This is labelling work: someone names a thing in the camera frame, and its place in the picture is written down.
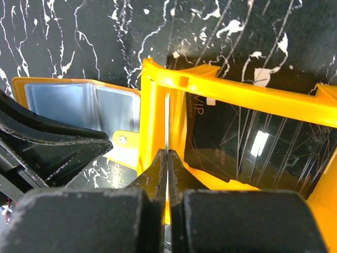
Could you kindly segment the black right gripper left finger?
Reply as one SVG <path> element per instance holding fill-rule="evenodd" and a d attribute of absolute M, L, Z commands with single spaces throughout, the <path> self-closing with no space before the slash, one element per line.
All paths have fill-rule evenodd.
<path fill-rule="evenodd" d="M 163 252 L 167 153 L 122 189 L 34 189 L 1 234 L 1 252 Z"/>

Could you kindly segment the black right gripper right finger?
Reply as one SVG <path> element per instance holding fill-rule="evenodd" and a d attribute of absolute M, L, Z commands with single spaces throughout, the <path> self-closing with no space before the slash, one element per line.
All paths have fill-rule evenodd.
<path fill-rule="evenodd" d="M 292 191 L 211 190 L 167 154 L 173 252 L 327 252 L 313 214 Z"/>

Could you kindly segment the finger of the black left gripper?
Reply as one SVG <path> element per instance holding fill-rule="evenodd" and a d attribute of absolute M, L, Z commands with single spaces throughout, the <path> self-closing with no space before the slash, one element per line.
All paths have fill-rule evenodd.
<path fill-rule="evenodd" d="M 18 188 L 62 187 L 112 147 L 104 132 L 39 116 L 1 92 L 1 172 Z"/>

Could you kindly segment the orange leather card holder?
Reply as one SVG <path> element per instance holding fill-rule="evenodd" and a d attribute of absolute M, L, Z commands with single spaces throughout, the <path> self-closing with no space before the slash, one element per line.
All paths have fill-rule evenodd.
<path fill-rule="evenodd" d="M 15 77 L 12 85 L 16 102 L 34 113 L 106 133 L 113 149 L 105 157 L 136 169 L 140 91 L 90 79 Z"/>

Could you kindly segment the black credit cards stack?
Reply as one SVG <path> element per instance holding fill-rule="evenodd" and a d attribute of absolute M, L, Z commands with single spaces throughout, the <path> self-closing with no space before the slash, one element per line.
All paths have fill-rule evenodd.
<path fill-rule="evenodd" d="M 336 129 L 187 94 L 184 161 L 225 182 L 308 198 L 336 148 Z"/>

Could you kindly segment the small yellow plastic bin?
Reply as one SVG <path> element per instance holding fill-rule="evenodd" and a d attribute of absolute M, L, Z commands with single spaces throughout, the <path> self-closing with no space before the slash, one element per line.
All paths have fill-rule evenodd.
<path fill-rule="evenodd" d="M 187 133 L 187 94 L 233 104 L 289 119 L 336 129 L 336 87 L 320 84 L 312 95 L 271 89 L 217 77 L 218 66 L 203 64 L 184 70 L 166 69 L 144 59 L 141 70 L 140 142 L 137 172 L 145 171 L 158 149 L 177 152 L 192 175 L 213 190 L 259 189 L 236 180 L 225 182 L 184 161 Z M 336 252 L 336 148 L 308 198 L 330 252 Z"/>

